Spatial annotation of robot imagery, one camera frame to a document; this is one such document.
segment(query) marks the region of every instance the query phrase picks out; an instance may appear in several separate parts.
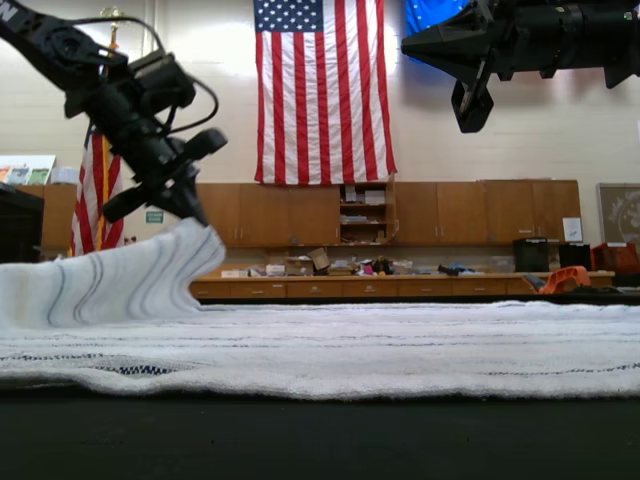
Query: black box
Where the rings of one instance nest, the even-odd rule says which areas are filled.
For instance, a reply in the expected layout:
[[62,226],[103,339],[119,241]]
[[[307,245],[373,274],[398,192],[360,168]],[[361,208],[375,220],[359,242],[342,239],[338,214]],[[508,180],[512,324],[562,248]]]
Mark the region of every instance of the black box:
[[566,267],[584,267],[587,272],[593,271],[591,265],[591,246],[589,245],[560,245],[558,247],[560,254],[560,266]]
[[549,242],[546,238],[514,240],[516,272],[548,272]]

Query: american flag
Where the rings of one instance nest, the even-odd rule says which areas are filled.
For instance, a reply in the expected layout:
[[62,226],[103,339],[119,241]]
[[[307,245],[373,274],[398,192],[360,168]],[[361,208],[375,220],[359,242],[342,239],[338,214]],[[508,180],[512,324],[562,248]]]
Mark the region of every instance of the american flag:
[[374,181],[396,172],[384,0],[255,0],[256,181]]
[[104,135],[90,128],[71,225],[72,256],[124,245],[124,221],[109,223],[102,214],[104,204],[122,191],[122,159],[109,149]]

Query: blue object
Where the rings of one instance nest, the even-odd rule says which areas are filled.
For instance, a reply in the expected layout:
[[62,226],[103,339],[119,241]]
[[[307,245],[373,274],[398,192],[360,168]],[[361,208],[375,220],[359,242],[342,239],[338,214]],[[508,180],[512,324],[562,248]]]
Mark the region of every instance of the blue object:
[[407,35],[421,32],[454,17],[469,0],[406,0]]

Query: black speaker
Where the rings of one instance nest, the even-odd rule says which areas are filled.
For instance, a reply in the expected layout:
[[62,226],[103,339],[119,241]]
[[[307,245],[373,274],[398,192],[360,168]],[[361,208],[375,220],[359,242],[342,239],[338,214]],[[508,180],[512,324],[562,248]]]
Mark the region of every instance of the black speaker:
[[514,240],[516,272],[548,272],[549,242],[546,238]]
[[587,272],[593,271],[591,265],[591,247],[589,245],[560,245],[558,247],[560,254],[560,266],[565,267],[584,267]]
[[40,260],[44,200],[0,182],[0,263]]

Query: wooden counter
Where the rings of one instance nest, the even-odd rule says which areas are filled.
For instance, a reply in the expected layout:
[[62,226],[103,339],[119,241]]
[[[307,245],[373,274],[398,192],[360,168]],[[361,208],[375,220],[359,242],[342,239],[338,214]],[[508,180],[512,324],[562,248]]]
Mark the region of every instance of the wooden counter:
[[[450,295],[526,295],[533,291],[524,274],[395,275],[382,277],[221,278],[205,275],[191,285],[199,299],[436,297]],[[549,273],[534,274],[546,278]],[[610,286],[613,272],[589,274],[594,287]]]

